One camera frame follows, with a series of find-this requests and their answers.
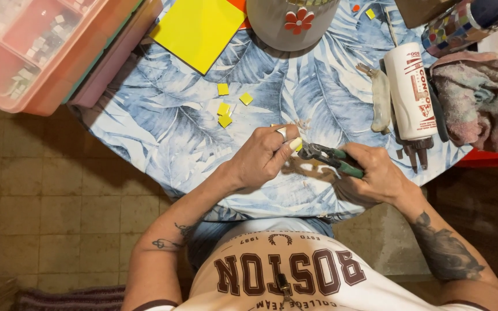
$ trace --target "white t-shirt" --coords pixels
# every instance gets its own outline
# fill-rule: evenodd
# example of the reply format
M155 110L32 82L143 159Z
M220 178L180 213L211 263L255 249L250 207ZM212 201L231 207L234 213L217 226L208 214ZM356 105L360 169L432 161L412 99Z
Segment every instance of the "white t-shirt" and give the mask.
M187 301L149 310L280 310L284 296L276 275L283 273L303 310L483 311L462 303L436 307L425 302L300 219L253 220L240 226L226 236L247 233L218 243L197 272ZM284 230L294 227L300 230ZM299 308L288 302L284 310Z

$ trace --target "red flower decoration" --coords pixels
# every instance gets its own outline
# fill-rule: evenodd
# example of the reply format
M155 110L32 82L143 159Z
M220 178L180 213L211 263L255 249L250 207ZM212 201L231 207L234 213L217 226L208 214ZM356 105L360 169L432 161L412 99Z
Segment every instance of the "red flower decoration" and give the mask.
M287 30L293 29L293 34L300 34L301 28L306 31L310 29L312 26L310 22L314 19L314 13L308 12L304 7L299 8L297 10L297 15L294 12L287 12L286 14L286 24L284 28Z

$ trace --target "plastic organizer box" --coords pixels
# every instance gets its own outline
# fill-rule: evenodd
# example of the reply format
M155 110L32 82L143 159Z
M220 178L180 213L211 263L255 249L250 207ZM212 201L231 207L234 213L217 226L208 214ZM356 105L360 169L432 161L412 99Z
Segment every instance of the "plastic organizer box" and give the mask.
M140 3L0 0L0 109L51 115ZM144 5L148 3L154 11L162 10L160 0L146 0ZM153 15L147 15L149 21ZM137 32L140 38L149 27L147 21L143 25L146 28ZM112 65L118 70L122 64Z

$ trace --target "table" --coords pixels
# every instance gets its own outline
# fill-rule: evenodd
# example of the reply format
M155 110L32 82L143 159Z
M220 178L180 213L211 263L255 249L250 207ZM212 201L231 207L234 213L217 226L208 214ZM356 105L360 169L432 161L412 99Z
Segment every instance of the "table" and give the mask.
M173 2L164 1L162 14ZM354 4L361 6L357 13L351 12ZM322 40L299 52L273 50L253 32L240 31L205 76L143 39L98 104L73 110L94 136L155 179L173 200L230 159L256 127L308 119L303 139L330 147L346 142L385 147L405 175L422 185L472 148L435 136L429 169L415 174L408 157L397 159L401 146L392 126L386 136L370 130L371 81L355 65L378 67L394 47L384 7L399 44L419 41L422 29L408 30L393 0L342 0ZM365 15L369 8L377 12L375 19ZM425 64L434 61L426 52L423 57ZM218 83L228 83L230 95L219 97ZM244 92L254 98L249 106L239 101ZM233 110L233 123L225 129L217 122L221 102ZM336 178L328 167L294 157L276 179L253 193L223 199L206 220L322 216L335 222L362 213L362 206L343 200Z

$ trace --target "pliers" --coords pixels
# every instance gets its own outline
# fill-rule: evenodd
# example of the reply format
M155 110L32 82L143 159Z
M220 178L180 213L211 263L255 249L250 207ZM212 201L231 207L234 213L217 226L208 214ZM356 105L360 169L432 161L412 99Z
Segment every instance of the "pliers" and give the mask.
M356 161L343 150L328 148L323 145L303 141L303 147L299 150L299 152L297 152L297 155L303 160L319 160L329 166L335 167L339 172L346 173L347 175L358 179L362 179L364 176L364 172L362 170L357 169L343 161L349 160L356 163Z

